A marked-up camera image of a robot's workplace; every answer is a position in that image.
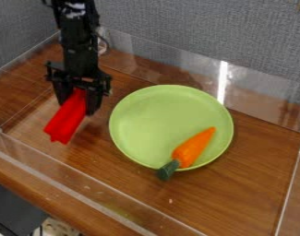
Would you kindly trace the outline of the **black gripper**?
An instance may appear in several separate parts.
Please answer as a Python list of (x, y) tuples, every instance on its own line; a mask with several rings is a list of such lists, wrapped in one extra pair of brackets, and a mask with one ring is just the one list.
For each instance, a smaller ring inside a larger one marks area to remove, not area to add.
[(53, 82), (58, 104), (73, 94), (73, 87), (86, 90), (86, 115), (100, 110), (104, 92), (112, 89), (112, 77), (100, 68), (100, 41), (108, 44), (98, 26), (88, 18), (60, 20), (64, 61), (46, 63), (46, 79)]

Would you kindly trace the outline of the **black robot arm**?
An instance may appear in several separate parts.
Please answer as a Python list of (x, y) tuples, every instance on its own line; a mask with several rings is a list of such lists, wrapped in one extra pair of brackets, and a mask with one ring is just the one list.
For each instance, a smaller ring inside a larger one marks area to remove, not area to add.
[(85, 91), (86, 115), (102, 106), (112, 92), (112, 76), (100, 68), (100, 42), (109, 47), (100, 33), (100, 13), (94, 0), (41, 0), (54, 11), (60, 30), (64, 61), (46, 63), (46, 80), (53, 83), (56, 97), (64, 104), (76, 89)]

